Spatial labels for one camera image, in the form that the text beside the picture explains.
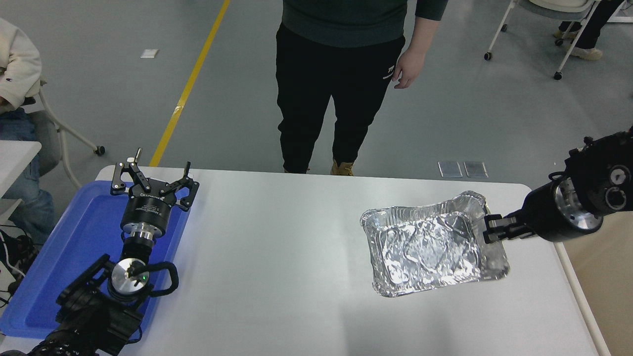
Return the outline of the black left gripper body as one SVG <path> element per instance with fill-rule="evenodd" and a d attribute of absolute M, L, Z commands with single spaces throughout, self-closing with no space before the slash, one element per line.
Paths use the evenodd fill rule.
<path fill-rule="evenodd" d="M 148 225 L 153 233 L 165 233 L 172 206 L 149 195 L 129 199 L 120 223 L 120 228 L 131 233 L 134 227 Z"/>

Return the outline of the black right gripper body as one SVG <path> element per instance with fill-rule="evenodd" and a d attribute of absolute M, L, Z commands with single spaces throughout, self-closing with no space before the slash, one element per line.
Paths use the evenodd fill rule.
<path fill-rule="evenodd" d="M 550 242 L 563 242 L 577 237 L 577 230 L 563 216 L 555 201 L 559 182 L 549 182 L 525 197 L 521 221 L 534 234 Z"/>

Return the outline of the standing person's left hand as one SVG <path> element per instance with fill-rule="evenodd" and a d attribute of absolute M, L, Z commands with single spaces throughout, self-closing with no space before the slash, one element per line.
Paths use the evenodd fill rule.
<path fill-rule="evenodd" d="M 393 82 L 395 89 L 407 89 L 418 78 L 425 60 L 425 53 L 411 48 L 405 50 L 396 64 Z"/>

